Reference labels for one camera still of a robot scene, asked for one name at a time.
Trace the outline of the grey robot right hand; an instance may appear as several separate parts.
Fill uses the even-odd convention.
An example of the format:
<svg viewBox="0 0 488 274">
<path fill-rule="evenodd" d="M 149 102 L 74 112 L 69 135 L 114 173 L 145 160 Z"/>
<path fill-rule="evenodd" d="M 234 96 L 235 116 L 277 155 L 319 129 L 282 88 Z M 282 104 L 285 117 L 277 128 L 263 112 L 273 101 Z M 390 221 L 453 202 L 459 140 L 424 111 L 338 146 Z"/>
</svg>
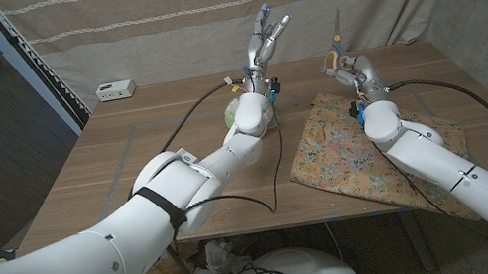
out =
<svg viewBox="0 0 488 274">
<path fill-rule="evenodd" d="M 387 99 L 388 93 L 383 87 L 378 71 L 363 55 L 354 58 L 343 56 L 337 60 L 336 66 L 323 66 L 319 70 L 324 75 L 334 77 L 342 85 L 352 86 L 369 102 Z"/>
</svg>

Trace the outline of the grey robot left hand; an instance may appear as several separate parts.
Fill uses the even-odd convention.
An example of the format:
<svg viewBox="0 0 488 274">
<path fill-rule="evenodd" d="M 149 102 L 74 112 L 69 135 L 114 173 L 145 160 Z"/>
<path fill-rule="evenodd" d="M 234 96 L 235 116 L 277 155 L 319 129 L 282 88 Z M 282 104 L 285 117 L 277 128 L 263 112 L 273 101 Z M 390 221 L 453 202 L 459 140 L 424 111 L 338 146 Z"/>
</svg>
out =
<svg viewBox="0 0 488 274">
<path fill-rule="evenodd" d="M 249 71 L 249 78 L 246 81 L 247 92 L 263 95 L 266 95 L 269 89 L 265 78 L 268 62 L 274 55 L 279 37 L 292 19 L 292 16 L 288 14 L 277 23 L 269 24 L 267 21 L 270 11 L 271 8 L 266 3 L 259 9 L 253 24 L 253 35 L 247 47 Z"/>
</svg>

